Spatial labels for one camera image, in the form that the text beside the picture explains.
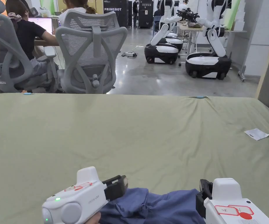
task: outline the green tablecloth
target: green tablecloth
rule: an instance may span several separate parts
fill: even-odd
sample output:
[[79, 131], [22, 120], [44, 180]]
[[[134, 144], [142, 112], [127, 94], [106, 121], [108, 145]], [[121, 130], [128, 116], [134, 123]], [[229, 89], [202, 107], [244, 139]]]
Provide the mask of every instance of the green tablecloth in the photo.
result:
[[269, 216], [269, 109], [256, 99], [0, 94], [0, 224], [39, 224], [46, 198], [95, 166], [164, 194], [233, 177]]

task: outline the white handheld gripper device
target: white handheld gripper device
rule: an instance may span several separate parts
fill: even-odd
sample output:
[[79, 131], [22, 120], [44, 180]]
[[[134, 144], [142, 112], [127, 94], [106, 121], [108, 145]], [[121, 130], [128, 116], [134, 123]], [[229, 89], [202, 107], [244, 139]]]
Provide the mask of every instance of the white handheld gripper device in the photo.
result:
[[81, 169], [75, 185], [44, 202], [44, 224], [84, 224], [109, 201], [122, 197], [127, 187], [125, 176], [101, 182], [94, 166]]
[[269, 218], [249, 199], [242, 198], [240, 185], [233, 178], [213, 183], [200, 180], [196, 210], [206, 224], [269, 224]]

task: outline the brown hair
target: brown hair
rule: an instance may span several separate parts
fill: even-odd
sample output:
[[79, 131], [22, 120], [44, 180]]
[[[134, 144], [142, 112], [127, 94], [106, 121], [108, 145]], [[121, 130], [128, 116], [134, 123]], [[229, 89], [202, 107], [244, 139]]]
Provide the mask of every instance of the brown hair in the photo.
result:
[[88, 0], [63, 0], [68, 8], [84, 8], [86, 13], [95, 14], [96, 10], [88, 6]]
[[[7, 14], [15, 13], [16, 15], [20, 15], [21, 17], [23, 17], [25, 13], [29, 12], [25, 4], [23, 4], [23, 2], [20, 0], [7, 0], [6, 11], [7, 11]], [[17, 21], [15, 21], [14, 19], [11, 19], [11, 21], [13, 23], [15, 32], [17, 32], [17, 29], [18, 29]]]

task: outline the chair armrest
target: chair armrest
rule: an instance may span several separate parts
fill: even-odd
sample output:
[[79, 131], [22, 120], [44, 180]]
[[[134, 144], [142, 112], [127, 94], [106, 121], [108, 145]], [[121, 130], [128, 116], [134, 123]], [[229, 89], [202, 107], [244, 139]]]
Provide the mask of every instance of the chair armrest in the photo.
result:
[[48, 58], [45, 55], [43, 55], [40, 58], [37, 58], [37, 61], [38, 62], [46, 62], [46, 61], [48, 61]]
[[55, 49], [52, 46], [44, 47], [44, 54], [47, 58], [54, 58], [56, 56]]

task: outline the white paper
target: white paper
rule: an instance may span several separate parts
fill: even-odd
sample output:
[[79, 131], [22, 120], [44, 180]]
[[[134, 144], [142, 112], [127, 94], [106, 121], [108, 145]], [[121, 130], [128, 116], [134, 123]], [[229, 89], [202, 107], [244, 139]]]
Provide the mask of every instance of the white paper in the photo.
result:
[[248, 136], [250, 136], [251, 138], [255, 139], [256, 141], [269, 136], [269, 134], [266, 134], [266, 133], [260, 131], [258, 128], [245, 131], [244, 133], [247, 134]]

